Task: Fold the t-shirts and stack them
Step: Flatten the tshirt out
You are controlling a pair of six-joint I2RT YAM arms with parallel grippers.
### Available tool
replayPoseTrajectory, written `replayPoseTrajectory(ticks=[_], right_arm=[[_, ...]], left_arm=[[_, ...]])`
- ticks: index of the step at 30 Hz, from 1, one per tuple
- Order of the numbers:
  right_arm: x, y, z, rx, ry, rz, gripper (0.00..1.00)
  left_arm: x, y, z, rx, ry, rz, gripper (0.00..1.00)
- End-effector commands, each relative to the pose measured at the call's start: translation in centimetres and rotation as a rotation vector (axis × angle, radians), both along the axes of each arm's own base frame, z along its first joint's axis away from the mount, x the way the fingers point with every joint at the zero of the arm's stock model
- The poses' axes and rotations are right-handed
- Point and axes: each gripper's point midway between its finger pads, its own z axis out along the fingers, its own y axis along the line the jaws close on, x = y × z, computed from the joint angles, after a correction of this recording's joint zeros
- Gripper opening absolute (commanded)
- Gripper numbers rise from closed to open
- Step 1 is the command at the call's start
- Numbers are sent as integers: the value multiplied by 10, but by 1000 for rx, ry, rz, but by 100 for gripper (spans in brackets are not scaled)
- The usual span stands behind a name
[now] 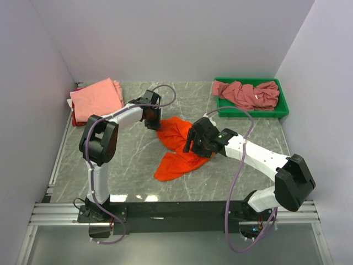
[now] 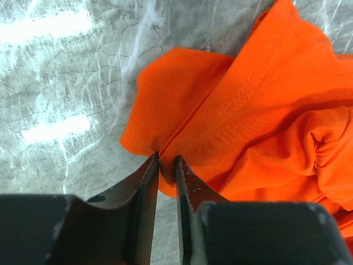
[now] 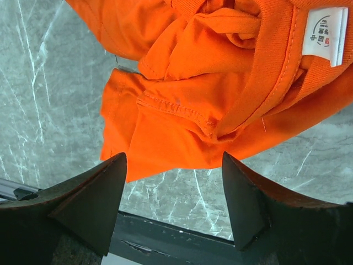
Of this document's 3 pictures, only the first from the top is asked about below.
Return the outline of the orange t-shirt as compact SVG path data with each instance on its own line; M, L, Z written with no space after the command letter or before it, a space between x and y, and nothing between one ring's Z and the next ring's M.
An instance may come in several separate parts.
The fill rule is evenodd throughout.
M168 152L163 156L154 178L161 182L171 181L192 172L209 161L192 152L184 153L191 123L177 116L161 121L157 136Z

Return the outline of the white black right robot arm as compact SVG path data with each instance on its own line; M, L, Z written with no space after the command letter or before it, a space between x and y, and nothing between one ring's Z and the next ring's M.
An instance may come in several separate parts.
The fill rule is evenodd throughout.
M192 124L183 151L204 158L219 153L242 161L274 182L272 187L256 190L244 200L242 214L248 220L255 220L261 212L279 206L296 212L316 187L302 156L281 155L246 140L233 130L218 130L208 117Z

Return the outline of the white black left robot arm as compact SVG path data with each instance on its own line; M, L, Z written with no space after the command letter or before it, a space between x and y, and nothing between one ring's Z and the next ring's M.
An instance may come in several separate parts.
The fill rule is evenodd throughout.
M161 96L145 91L142 97L129 101L120 110L103 116L91 115L79 143L88 170L88 194L85 204L93 204L90 214L98 222L109 218L108 163L114 157L120 129L142 121L150 130L161 126Z

